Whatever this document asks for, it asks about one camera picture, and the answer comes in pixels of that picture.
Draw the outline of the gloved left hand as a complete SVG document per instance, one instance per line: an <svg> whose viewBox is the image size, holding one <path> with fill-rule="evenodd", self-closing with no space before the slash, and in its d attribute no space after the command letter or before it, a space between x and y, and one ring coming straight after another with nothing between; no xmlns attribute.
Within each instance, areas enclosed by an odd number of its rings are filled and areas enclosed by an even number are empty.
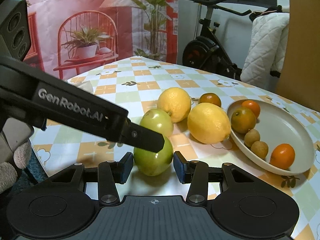
<svg viewBox="0 0 320 240"><path fill-rule="evenodd" d="M1 193L10 189L31 158L32 126L9 118L1 131Z"/></svg>

